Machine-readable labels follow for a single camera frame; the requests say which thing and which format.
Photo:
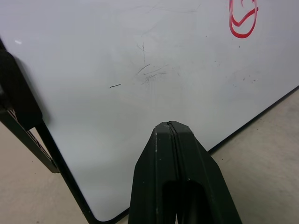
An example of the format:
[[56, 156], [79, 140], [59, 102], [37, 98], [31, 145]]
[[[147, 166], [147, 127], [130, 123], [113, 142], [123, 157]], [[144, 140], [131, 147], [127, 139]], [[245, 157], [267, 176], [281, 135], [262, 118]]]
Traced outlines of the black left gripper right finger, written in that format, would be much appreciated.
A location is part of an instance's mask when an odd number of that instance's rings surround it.
[[194, 136], [176, 121], [174, 134], [181, 196], [178, 224], [242, 224], [219, 166]]

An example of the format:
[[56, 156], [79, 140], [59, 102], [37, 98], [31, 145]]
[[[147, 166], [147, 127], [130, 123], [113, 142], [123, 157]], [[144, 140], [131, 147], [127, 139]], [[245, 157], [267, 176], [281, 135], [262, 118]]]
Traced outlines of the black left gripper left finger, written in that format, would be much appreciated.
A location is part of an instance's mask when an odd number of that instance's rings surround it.
[[128, 224], [175, 224], [177, 181], [173, 134], [162, 122], [135, 165]]

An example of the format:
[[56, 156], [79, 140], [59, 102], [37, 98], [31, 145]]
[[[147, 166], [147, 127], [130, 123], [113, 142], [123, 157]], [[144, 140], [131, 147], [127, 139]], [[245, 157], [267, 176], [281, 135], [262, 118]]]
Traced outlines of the black metal whiteboard stand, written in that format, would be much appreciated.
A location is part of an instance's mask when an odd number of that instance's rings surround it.
[[52, 173], [59, 173], [51, 156], [31, 131], [25, 131], [18, 123], [14, 111], [0, 113], [0, 122]]

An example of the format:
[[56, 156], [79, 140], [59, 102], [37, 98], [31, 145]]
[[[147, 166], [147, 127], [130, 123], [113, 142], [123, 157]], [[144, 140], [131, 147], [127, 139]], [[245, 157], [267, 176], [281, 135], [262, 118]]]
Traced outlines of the white whiteboard with black frame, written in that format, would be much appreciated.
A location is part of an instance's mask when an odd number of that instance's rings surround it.
[[0, 0], [0, 39], [102, 222], [156, 125], [210, 150], [299, 86], [299, 0]]

